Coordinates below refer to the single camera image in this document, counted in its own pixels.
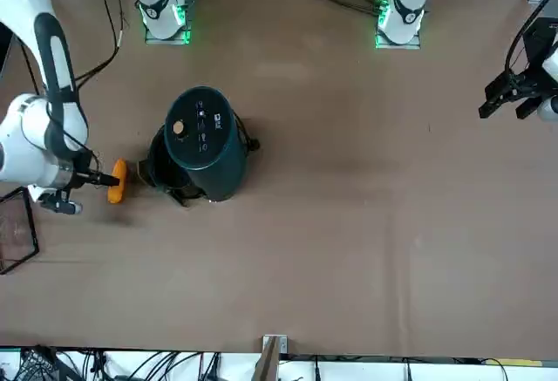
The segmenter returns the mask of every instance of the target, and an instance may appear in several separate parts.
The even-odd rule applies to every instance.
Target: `brown board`
[[[110,55],[102,0],[52,1],[77,74]],[[80,93],[104,169],[144,158],[195,85],[262,149],[223,203],[84,187],[80,216],[36,208],[41,254],[0,277],[0,344],[257,351],[278,333],[301,353],[558,357],[557,129],[477,113],[526,0],[429,0],[420,51],[376,50],[373,18],[325,0],[198,0],[190,46],[147,46],[133,2]],[[2,104],[31,89],[14,46]]]

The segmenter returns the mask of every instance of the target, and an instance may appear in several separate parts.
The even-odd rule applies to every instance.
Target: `orange object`
[[[109,187],[107,198],[111,204],[118,204],[124,198],[124,188],[126,186],[126,162],[123,159],[116,160],[112,168],[112,176],[120,179],[116,187]]]

